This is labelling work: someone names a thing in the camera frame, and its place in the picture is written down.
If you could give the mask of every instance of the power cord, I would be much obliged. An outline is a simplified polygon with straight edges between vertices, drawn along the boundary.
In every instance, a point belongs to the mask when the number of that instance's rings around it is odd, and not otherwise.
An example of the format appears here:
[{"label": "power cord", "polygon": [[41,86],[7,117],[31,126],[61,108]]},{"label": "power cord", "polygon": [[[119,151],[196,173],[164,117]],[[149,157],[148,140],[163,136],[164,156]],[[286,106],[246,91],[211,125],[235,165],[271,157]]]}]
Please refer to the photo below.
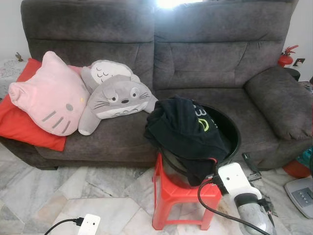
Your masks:
[{"label": "power cord", "polygon": [[231,220],[237,221],[237,222],[239,222],[239,223],[245,224],[245,225],[247,225],[247,226],[249,226],[249,227],[255,229],[256,231],[260,232],[260,233],[263,234],[263,235],[270,235],[269,233],[263,231],[262,229],[259,229],[258,227],[254,226],[253,224],[250,224],[249,222],[246,222],[246,221],[244,221],[244,220],[242,220],[242,219],[233,217],[233,216],[228,215],[228,214],[224,214],[224,213],[222,213],[222,212],[220,212],[220,211],[217,211],[217,210],[215,210],[215,209],[213,209],[213,208],[208,207],[208,206],[204,203],[204,201],[202,201],[202,199],[201,199],[201,190],[203,189],[204,186],[206,186],[206,185],[208,185],[208,184],[211,184],[211,183],[212,183],[212,182],[211,182],[210,180],[209,180],[209,181],[206,181],[206,182],[202,183],[202,184],[200,185],[199,189],[198,189],[198,199],[199,199],[199,202],[201,203],[201,205],[203,205],[206,209],[208,209],[209,211],[211,211],[211,212],[213,212],[213,213],[215,213],[215,214],[218,214],[218,215],[220,215],[220,216],[222,216],[222,217],[225,217],[225,218],[227,218],[227,219],[231,219]]},{"label": "power cord", "polygon": [[77,226],[81,226],[82,223],[83,223],[83,221],[84,221],[84,218],[82,218],[82,217],[79,217],[79,218],[77,218],[77,219],[65,219],[65,220],[62,220],[62,221],[60,221],[59,223],[56,223],[55,225],[53,225],[53,226],[45,233],[45,235],[48,235],[49,232],[52,231],[52,229],[54,229],[55,227],[57,227],[58,225],[60,225],[60,224],[62,224],[62,223],[64,223],[64,222],[74,222],[74,223],[76,223]]}]

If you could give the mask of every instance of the red object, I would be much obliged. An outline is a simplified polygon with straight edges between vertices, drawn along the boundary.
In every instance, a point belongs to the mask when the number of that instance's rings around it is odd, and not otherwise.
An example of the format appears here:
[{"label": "red object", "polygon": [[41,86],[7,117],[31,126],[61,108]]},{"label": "red object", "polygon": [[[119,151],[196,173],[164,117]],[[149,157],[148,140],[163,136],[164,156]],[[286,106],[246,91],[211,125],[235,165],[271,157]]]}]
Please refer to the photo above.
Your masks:
[{"label": "red object", "polygon": [[[41,62],[28,59],[17,81],[27,81],[40,67]],[[66,137],[50,134],[37,126],[27,113],[12,104],[9,95],[0,103],[0,136],[57,151],[63,151],[66,142]]]},{"label": "red object", "polygon": [[[160,192],[157,192],[157,177],[160,179]],[[155,230],[162,230],[167,224],[198,224],[201,226],[201,230],[208,230],[213,218],[213,213],[209,210],[205,210],[202,220],[167,220],[174,204],[199,203],[198,188],[181,188],[172,183],[163,171],[162,155],[160,153],[157,156],[152,181],[155,187],[155,211],[152,226]],[[202,189],[201,198],[209,207],[216,209],[222,195],[216,185],[208,184]]]},{"label": "red object", "polygon": [[285,50],[285,53],[279,57],[278,64],[281,67],[284,67],[285,65],[290,65],[293,62],[293,58],[290,56],[290,53],[295,53],[292,51],[292,49],[297,48],[299,45],[295,45],[292,47],[287,47]]},{"label": "red object", "polygon": [[297,160],[292,160],[287,165],[283,166],[285,172],[295,178],[306,178],[311,175],[310,169],[308,169],[305,165],[302,165]]}]

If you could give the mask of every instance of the white wall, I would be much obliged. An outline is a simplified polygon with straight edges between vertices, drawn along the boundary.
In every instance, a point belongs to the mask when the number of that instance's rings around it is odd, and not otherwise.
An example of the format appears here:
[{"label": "white wall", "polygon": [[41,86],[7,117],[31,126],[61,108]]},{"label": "white wall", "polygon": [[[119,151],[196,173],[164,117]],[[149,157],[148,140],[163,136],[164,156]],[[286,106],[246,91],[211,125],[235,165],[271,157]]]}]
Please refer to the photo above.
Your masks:
[{"label": "white wall", "polygon": [[313,76],[313,0],[299,0],[292,18],[284,45],[287,47],[299,45],[291,54],[293,62],[297,58],[305,58],[302,66],[295,67],[292,64],[289,68],[300,72],[299,81],[309,81]]},{"label": "white wall", "polygon": [[[24,35],[20,5],[22,0],[0,0],[0,60],[14,58],[19,52],[24,59],[30,54]],[[291,56],[305,58],[300,67],[300,81],[309,81],[313,76],[313,0],[299,0],[291,18],[284,48],[299,45]]]},{"label": "white wall", "polygon": [[22,0],[0,0],[0,60],[15,58],[21,54],[30,57],[21,20]]}]

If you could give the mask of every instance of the black bucket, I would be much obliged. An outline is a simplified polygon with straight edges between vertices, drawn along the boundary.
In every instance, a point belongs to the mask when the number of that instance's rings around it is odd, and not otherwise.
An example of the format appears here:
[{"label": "black bucket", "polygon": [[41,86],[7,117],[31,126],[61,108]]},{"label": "black bucket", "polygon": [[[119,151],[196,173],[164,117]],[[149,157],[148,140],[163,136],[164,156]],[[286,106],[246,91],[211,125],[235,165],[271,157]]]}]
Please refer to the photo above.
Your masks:
[{"label": "black bucket", "polygon": [[[221,132],[222,140],[225,138],[224,143],[228,145],[228,149],[230,149],[230,153],[222,162],[218,163],[218,166],[229,164],[238,152],[241,144],[239,130],[233,120],[223,112],[206,105],[201,106],[215,121]],[[177,160],[176,155],[164,148],[161,149],[161,153],[163,169],[169,179],[180,187],[191,188],[186,176],[186,168]]]}]

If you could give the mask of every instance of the totoro eye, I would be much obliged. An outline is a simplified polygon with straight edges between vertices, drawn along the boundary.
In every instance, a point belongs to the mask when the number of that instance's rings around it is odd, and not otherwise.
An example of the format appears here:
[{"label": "totoro eye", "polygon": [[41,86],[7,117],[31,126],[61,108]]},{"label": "totoro eye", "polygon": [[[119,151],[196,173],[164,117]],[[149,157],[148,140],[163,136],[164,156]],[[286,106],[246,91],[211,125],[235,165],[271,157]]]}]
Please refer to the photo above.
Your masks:
[{"label": "totoro eye", "polygon": [[110,103],[115,103],[116,101],[118,101],[118,95],[115,94],[115,96],[112,97],[111,99],[108,99],[108,101],[109,101]]},{"label": "totoro eye", "polygon": [[137,98],[139,95],[139,89],[137,87],[133,87],[130,95],[131,98]]}]

